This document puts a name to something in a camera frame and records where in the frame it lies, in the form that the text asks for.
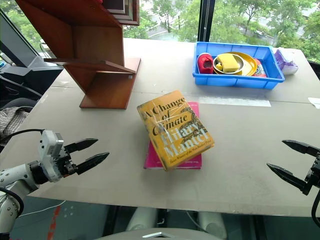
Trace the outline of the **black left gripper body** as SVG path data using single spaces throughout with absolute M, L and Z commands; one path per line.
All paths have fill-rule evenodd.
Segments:
M 57 157 L 57 167 L 62 177 L 68 177 L 76 173 L 77 166 L 72 162 L 71 153 L 77 150 L 76 144 L 69 144 L 61 148 Z

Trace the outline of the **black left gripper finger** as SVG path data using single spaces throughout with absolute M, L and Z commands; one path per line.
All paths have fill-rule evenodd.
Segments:
M 64 150 L 68 153 L 71 154 L 76 151 L 82 151 L 90 146 L 92 146 L 94 143 L 98 141 L 97 138 L 86 138 L 68 145 L 64 146 Z
M 109 156 L 109 154 L 110 154 L 109 152 L 99 153 L 86 159 L 84 162 L 82 162 L 81 164 L 78 164 L 75 167 L 75 172 L 78 175 L 81 175 L 87 172 L 88 170 L 102 163 Z

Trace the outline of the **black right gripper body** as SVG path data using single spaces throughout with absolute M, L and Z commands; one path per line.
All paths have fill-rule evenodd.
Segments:
M 305 177 L 305 188 L 320 187 L 320 153 L 318 152 L 313 165 Z

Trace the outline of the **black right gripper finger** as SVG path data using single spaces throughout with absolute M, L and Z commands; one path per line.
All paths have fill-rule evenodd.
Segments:
M 267 163 L 266 164 L 272 172 L 274 172 L 278 177 L 280 177 L 282 180 L 285 182 L 291 184 L 292 186 L 298 188 L 304 195 L 308 195 L 310 192 L 310 189 L 307 188 L 307 183 L 304 180 L 301 180 L 297 177 L 295 177 L 290 171 L 271 164 Z
M 319 148 L 304 142 L 299 142 L 296 140 L 282 140 L 282 142 L 286 144 L 288 147 L 290 147 L 291 149 L 301 154 L 308 154 L 310 156 L 317 157 L 317 155 L 320 153 Z

